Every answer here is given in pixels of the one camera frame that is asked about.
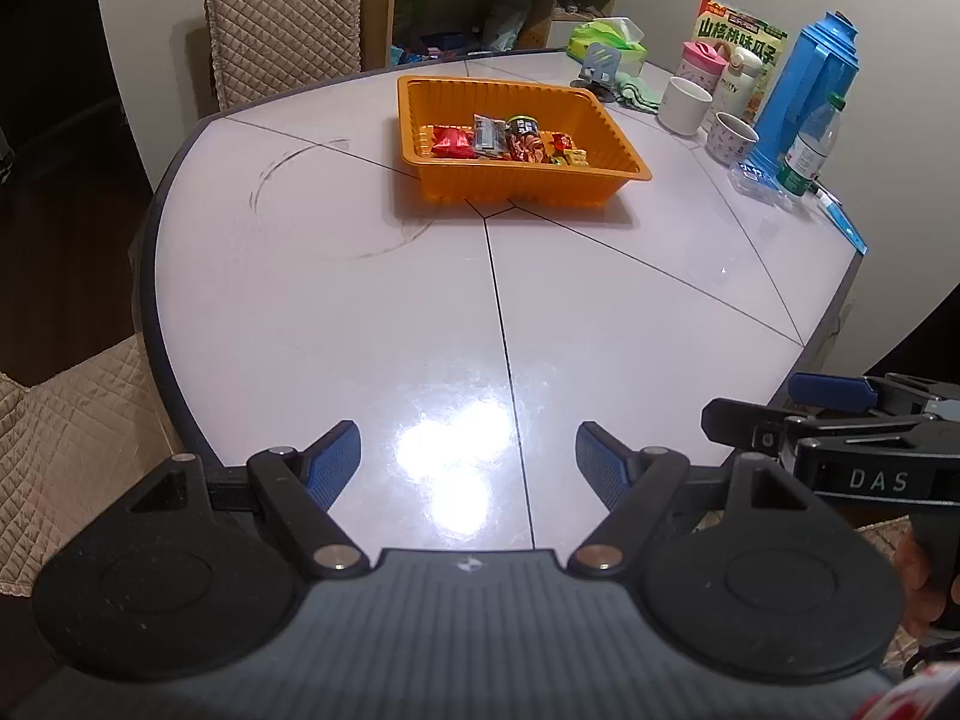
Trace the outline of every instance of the human hand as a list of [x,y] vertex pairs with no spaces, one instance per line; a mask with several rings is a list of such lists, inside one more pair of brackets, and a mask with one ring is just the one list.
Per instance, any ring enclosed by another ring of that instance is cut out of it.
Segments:
[[[916,543],[913,532],[908,531],[896,548],[894,568],[899,573],[906,590],[904,630],[914,638],[922,638],[930,623],[940,617],[947,608],[944,591],[928,586],[930,558],[923,547]],[[960,577],[950,589],[953,603],[960,604]]]

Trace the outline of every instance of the snack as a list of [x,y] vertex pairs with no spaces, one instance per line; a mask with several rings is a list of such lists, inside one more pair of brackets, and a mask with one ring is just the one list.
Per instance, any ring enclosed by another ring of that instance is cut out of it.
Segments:
[[503,119],[488,119],[479,114],[473,115],[473,150],[483,156],[509,157],[507,146],[507,122]]
[[435,156],[442,159],[473,159],[473,146],[470,145],[470,135],[461,127],[434,127],[433,151]]
[[568,164],[575,167],[590,167],[589,162],[587,162],[587,153],[582,148],[568,148],[563,152],[563,157],[568,161]]
[[693,25],[693,39],[707,43],[726,60],[733,56],[733,49],[737,46],[743,46],[760,57],[763,68],[747,102],[747,110],[741,117],[750,124],[757,117],[776,60],[781,58],[786,48],[786,32],[717,0],[700,0],[700,12]]
[[517,162],[544,162],[546,149],[539,136],[539,124],[530,116],[515,116],[507,121],[507,145]]
[[577,146],[573,145],[573,138],[565,132],[554,132],[553,148],[558,154],[563,154],[568,148],[577,148]]

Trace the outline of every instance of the white wall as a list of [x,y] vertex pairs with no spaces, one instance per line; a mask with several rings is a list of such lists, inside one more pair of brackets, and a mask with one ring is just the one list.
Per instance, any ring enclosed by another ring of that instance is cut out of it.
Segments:
[[[720,1],[791,39],[826,10],[860,30],[861,71],[824,183],[870,247],[826,367],[862,373],[960,279],[960,0]],[[699,2],[617,0],[616,10],[646,32],[650,60],[672,69]]]
[[203,0],[100,0],[100,13],[133,138],[156,188],[197,119],[217,110]]

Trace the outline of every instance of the blue thermos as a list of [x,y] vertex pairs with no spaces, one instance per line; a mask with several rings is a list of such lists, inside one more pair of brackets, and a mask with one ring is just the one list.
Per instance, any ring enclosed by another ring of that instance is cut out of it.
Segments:
[[860,69],[854,37],[856,28],[840,13],[827,13],[800,32],[784,72],[754,125],[760,142],[751,152],[750,161],[757,167],[776,175],[810,111],[826,103],[830,92],[846,97]]

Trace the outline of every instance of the pink lid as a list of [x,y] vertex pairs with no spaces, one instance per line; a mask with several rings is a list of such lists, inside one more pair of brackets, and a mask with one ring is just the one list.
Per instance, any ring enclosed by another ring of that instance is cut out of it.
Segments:
[[727,60],[719,55],[717,49],[713,49],[708,43],[701,41],[696,43],[686,41],[683,44],[683,58],[711,76],[718,76],[723,73],[727,66]]

